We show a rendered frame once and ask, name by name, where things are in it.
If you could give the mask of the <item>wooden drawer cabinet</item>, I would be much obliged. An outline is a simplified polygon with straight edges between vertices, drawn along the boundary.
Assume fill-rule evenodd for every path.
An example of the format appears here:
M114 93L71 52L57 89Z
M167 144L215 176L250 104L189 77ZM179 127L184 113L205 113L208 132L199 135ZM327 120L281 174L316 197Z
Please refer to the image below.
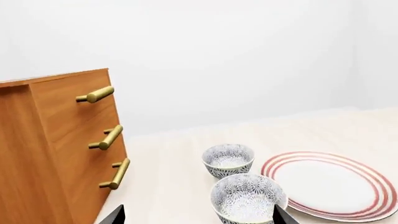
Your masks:
M127 154L122 132L88 148L121 125L113 94L75 98L107 86L105 68L0 82L0 224L94 224Z

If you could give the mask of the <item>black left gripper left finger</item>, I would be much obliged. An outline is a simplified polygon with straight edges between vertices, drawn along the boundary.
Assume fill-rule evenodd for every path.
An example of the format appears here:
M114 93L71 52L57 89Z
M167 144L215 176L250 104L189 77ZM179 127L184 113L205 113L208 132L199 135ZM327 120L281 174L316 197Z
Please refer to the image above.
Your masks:
M99 224L124 224L125 222L125 211L124 205L119 205L115 208L104 220Z

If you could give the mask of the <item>black floral patterned bowl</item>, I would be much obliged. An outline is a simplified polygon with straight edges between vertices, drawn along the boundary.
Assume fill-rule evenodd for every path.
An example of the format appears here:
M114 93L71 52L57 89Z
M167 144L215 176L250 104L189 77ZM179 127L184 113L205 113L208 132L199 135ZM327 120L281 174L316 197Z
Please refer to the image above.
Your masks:
M254 151L245 145L223 144L207 149L201 156L207 171L217 179L248 173L254 162Z
M252 173L220 179L211 190L210 200L223 224L274 224L274 205L285 209L289 202L274 180Z

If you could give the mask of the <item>white plate with red rings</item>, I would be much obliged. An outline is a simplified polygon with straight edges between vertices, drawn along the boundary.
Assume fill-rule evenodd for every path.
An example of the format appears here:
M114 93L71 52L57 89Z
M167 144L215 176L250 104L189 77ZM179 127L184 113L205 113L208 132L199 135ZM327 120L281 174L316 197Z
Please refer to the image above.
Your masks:
M294 151L265 161L261 174L276 181L289 207L336 222L375 222L398 212L398 190L375 169L326 152Z

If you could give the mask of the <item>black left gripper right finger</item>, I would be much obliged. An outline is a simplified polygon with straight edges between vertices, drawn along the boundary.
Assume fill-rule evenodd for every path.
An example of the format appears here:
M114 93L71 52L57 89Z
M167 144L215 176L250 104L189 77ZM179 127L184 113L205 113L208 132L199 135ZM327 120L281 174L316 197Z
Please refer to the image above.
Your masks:
M274 224L299 224L297 220L278 205L274 205L272 219Z

